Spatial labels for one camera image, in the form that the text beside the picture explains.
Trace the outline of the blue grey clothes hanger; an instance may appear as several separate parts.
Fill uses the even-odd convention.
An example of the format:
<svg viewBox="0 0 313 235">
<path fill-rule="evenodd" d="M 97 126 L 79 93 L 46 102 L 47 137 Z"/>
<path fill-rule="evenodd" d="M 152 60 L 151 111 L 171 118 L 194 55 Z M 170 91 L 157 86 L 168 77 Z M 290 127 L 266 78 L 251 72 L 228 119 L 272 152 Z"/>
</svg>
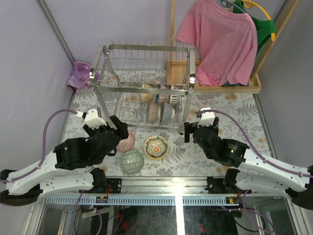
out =
<svg viewBox="0 0 313 235">
<path fill-rule="evenodd" d="M 234 5 L 234 3 L 228 1 L 228 0 L 220 0 L 220 4 L 223 8 L 226 8 L 228 12 L 231 12 L 232 8 L 236 7 L 236 5 Z"/>
</svg>

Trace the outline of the yellow rimmed floral bowl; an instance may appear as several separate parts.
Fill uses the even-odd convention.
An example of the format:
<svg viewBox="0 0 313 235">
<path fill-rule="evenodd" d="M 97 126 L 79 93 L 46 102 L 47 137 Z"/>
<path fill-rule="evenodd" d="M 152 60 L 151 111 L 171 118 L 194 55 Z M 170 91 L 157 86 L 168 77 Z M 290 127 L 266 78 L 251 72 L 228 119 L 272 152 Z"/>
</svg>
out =
<svg viewBox="0 0 313 235">
<path fill-rule="evenodd" d="M 163 159 L 169 150 L 167 140 L 162 136 L 151 136 L 143 145 L 144 153 L 153 160 Z"/>
</svg>

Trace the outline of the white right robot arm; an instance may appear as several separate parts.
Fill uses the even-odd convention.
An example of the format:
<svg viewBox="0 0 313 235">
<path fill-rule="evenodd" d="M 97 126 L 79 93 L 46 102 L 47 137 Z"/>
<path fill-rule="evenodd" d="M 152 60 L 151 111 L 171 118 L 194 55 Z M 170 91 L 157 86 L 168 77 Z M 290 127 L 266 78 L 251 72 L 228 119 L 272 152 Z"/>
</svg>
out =
<svg viewBox="0 0 313 235">
<path fill-rule="evenodd" d="M 290 199 L 307 210 L 313 208 L 313 168 L 300 167 L 262 156 L 252 145 L 218 136 L 219 119 L 211 125 L 184 123 L 184 141 L 193 138 L 206 158 L 227 166 L 223 188 L 228 193 L 262 191 Z"/>
</svg>

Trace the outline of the aluminium rail frame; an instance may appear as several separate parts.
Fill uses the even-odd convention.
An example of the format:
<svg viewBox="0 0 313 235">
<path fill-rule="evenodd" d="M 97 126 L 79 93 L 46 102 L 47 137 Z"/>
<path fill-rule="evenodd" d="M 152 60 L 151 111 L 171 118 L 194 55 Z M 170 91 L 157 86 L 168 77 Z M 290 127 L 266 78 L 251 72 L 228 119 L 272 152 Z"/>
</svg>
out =
<svg viewBox="0 0 313 235">
<path fill-rule="evenodd" d="M 252 129 L 257 126 L 262 126 L 262 132 L 259 131 L 259 134 L 263 134 L 262 138 L 266 140 L 265 150 L 267 149 L 267 153 L 280 160 L 280 156 L 277 152 L 274 140 L 272 138 L 270 128 L 268 125 L 268 121 L 266 118 L 266 114 L 264 113 L 264 109 L 262 107 L 262 103 L 260 100 L 260 96 L 257 94 L 253 95 L 239 95 L 239 103 L 243 104 L 242 100 L 245 100 L 246 103 L 251 104 L 252 107 L 255 107 L 255 110 L 258 111 L 258 114 L 251 117 L 248 117 L 247 113 L 241 117 L 242 121 L 247 124 L 252 124 L 251 128 L 248 130 L 248 135 L 251 138 L 252 142 L 258 147 L 258 150 L 261 152 L 261 144 L 257 146 L 256 138 L 252 138 Z M 74 125 L 74 121 L 72 120 L 72 115 L 66 114 L 64 115 L 64 120 L 62 122 L 60 134 L 58 137 L 58 142 L 64 140 L 69 130 L 78 126 L 78 124 Z M 209 198 L 209 194 L 204 188 L 206 188 L 206 177 L 214 176 L 216 178 L 221 179 L 222 173 L 224 174 L 226 170 L 222 170 L 222 166 L 216 165 L 216 163 L 212 163 L 212 160 L 198 160 L 195 158 L 194 153 L 191 152 L 192 155 L 187 157 L 187 153 L 185 155 L 181 155 L 182 161 L 174 164 L 174 160 L 170 158 L 170 162 L 165 160 L 165 163 L 153 160 L 145 160 L 147 166 L 144 166 L 142 175 L 135 176 L 122 176 L 120 170 L 117 170 L 117 158 L 110 162 L 110 166 L 108 166 L 108 178 L 122 178 L 122 191 L 121 195 L 125 198 L 162 198 L 162 197 L 175 197 L 176 194 L 181 194 L 181 196 L 189 196 L 189 197 L 197 197 L 197 198 Z M 218 166 L 221 168 L 221 173 L 217 171 L 213 172 L 213 166 Z M 173 175 L 167 174 L 164 175 L 152 175 L 152 173 L 157 173 L 157 170 L 160 172 L 161 168 L 165 170 L 170 169 Z M 24 235 L 39 235 L 41 234 L 41 230 L 43 230 L 44 225 L 49 225 L 48 222 L 44 223 L 44 214 L 47 209 L 47 203 L 56 204 L 75 204 L 76 198 L 78 198 L 79 194 L 75 192 L 65 192 L 58 193 L 57 195 L 51 195 L 47 197 L 47 199 L 40 199 L 39 202 L 35 203 L 31 210 L 30 219 L 26 226 Z M 291 202 L 291 200 L 286 202 L 287 211 L 289 213 L 290 220 L 288 224 L 292 225 L 292 229 L 296 235 L 312 235 L 313 234 L 313 220 L 307 216 L 307 212 L 304 209 L 296 206 Z M 70 223 L 66 222 L 67 216 L 62 215 L 60 217 L 60 226 L 58 227 L 58 232 L 55 234 L 65 235 L 70 234 Z"/>
</svg>

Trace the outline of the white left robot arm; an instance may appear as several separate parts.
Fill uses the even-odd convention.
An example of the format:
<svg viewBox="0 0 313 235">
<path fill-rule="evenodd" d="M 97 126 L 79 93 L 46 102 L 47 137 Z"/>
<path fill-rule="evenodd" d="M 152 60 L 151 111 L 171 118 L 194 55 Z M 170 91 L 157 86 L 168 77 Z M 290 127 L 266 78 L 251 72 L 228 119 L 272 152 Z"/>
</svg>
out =
<svg viewBox="0 0 313 235">
<path fill-rule="evenodd" d="M 90 112 L 77 112 L 76 116 L 84 120 L 88 137 L 67 139 L 24 169 L 1 171 L 0 179 L 6 184 L 0 193 L 1 204 L 24 206 L 49 194 L 102 193 L 107 189 L 105 173 L 97 165 L 116 154 L 119 142 L 129 136 L 128 125 L 115 115 L 110 116 L 114 128 Z"/>
</svg>

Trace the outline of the brown lattice patterned bowl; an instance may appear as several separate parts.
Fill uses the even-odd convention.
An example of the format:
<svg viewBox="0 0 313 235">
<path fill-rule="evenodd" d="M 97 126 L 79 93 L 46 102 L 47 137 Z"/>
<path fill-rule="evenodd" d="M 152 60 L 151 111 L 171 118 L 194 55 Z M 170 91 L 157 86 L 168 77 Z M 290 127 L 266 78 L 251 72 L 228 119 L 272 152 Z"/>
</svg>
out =
<svg viewBox="0 0 313 235">
<path fill-rule="evenodd" d="M 154 122 L 159 120 L 161 113 L 161 106 L 154 102 L 149 102 L 148 104 L 148 111 L 147 111 L 147 122 Z"/>
</svg>

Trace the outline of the tan yellow bowl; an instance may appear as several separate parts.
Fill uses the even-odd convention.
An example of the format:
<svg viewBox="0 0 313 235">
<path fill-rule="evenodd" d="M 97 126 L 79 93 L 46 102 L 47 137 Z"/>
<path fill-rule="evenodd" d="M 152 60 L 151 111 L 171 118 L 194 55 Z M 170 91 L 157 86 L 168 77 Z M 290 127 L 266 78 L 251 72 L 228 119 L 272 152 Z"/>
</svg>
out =
<svg viewBox="0 0 313 235">
<path fill-rule="evenodd" d="M 144 84 L 142 84 L 142 88 L 143 89 L 152 89 L 153 87 L 150 86 L 149 84 L 144 83 Z M 141 102 L 142 103 L 149 103 L 153 100 L 154 100 L 154 94 L 144 94 L 144 93 L 141 94 Z"/>
</svg>

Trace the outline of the pink t-shirt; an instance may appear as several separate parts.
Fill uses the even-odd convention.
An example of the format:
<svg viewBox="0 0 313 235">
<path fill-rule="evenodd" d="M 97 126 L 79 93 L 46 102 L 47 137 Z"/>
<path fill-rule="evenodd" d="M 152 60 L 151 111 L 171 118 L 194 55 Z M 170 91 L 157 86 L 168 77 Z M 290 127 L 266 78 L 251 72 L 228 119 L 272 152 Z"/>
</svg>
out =
<svg viewBox="0 0 313 235">
<path fill-rule="evenodd" d="M 177 40 L 198 47 L 200 85 L 248 84 L 258 47 L 249 14 L 227 12 L 213 0 L 198 0 L 186 13 Z"/>
</svg>

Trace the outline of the blue triangle patterned bowl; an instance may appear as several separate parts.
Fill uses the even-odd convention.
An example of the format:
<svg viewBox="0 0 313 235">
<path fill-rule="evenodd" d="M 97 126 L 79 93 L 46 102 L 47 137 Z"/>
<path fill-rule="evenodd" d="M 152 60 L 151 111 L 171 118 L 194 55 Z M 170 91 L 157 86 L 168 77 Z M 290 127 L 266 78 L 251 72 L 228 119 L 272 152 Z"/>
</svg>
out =
<svg viewBox="0 0 313 235">
<path fill-rule="evenodd" d="M 161 90 L 166 90 L 166 86 L 165 85 L 160 85 L 159 87 Z M 167 99 L 167 95 L 166 94 L 156 94 L 155 95 L 155 103 L 156 104 L 162 104 L 166 101 Z"/>
</svg>

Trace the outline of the steel two-tier dish rack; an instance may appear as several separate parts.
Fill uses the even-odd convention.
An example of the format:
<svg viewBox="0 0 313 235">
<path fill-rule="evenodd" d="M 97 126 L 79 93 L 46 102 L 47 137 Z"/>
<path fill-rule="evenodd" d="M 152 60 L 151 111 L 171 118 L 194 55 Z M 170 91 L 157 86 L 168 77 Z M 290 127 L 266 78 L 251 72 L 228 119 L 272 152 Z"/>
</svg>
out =
<svg viewBox="0 0 313 235">
<path fill-rule="evenodd" d="M 130 127 L 184 132 L 196 72 L 195 51 L 187 47 L 140 44 L 99 46 L 90 81 L 105 120 L 116 115 Z M 148 120 L 150 102 L 171 104 L 169 121 Z"/>
</svg>

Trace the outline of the green circle patterned bowl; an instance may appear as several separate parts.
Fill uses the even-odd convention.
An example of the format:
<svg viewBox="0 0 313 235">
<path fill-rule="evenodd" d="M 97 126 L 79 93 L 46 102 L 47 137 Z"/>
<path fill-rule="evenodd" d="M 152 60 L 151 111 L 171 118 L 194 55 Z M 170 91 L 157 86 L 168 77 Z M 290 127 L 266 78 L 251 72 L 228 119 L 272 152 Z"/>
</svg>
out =
<svg viewBox="0 0 313 235">
<path fill-rule="evenodd" d="M 124 153 L 120 159 L 120 168 L 124 174 L 132 175 L 138 173 L 144 166 L 144 157 L 137 150 Z"/>
</svg>

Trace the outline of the red patterned bowl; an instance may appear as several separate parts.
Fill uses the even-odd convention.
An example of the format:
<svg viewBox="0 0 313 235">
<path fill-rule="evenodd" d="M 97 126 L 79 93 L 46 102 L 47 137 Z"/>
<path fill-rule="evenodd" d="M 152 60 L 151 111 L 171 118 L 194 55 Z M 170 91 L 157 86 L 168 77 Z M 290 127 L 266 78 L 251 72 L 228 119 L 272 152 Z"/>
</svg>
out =
<svg viewBox="0 0 313 235">
<path fill-rule="evenodd" d="M 136 141 L 135 136 L 131 131 L 128 131 L 128 134 L 129 134 L 128 137 L 126 139 L 121 140 L 117 145 L 116 147 L 117 151 L 125 153 L 133 148 Z"/>
</svg>

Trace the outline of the black white patterned bowl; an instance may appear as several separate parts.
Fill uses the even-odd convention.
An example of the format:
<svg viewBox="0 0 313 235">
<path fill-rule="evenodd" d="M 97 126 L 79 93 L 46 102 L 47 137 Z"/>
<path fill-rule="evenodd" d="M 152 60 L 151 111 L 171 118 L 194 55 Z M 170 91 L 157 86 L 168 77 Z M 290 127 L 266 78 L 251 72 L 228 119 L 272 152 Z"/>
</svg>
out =
<svg viewBox="0 0 313 235">
<path fill-rule="evenodd" d="M 161 106 L 160 123 L 168 123 L 174 118 L 175 110 L 172 105 L 164 102 Z"/>
</svg>

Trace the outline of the striped white bowl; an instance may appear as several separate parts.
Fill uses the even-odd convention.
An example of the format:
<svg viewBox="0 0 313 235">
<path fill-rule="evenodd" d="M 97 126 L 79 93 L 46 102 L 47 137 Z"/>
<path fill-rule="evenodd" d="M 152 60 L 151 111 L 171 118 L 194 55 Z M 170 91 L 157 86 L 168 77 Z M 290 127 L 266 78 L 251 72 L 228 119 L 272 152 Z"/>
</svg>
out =
<svg viewBox="0 0 313 235">
<path fill-rule="evenodd" d="M 179 88 L 175 85 L 171 86 L 171 90 L 178 90 Z M 169 104 L 175 106 L 179 101 L 179 97 L 176 94 L 171 94 L 169 98 Z"/>
</svg>

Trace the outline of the wooden clothes stand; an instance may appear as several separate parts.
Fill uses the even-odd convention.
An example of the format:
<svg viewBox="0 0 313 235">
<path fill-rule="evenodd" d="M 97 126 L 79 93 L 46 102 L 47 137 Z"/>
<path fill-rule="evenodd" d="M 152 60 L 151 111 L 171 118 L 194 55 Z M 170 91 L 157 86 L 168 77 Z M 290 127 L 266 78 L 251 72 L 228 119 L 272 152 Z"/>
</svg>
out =
<svg viewBox="0 0 313 235">
<path fill-rule="evenodd" d="M 297 8 L 300 1 L 288 0 L 283 5 L 278 17 L 275 21 L 276 24 L 276 36 L 273 41 L 267 42 L 260 52 L 254 67 L 252 69 L 251 78 L 248 86 L 201 86 L 198 83 L 194 85 L 195 93 L 225 93 L 225 94 L 258 94 L 261 91 L 262 85 L 258 72 L 262 68 L 266 58 L 283 32 L 285 26 L 290 20 L 294 10 Z M 186 60 L 167 61 L 166 62 L 166 78 L 167 81 L 173 85 L 179 78 L 183 78 L 187 69 Z"/>
</svg>

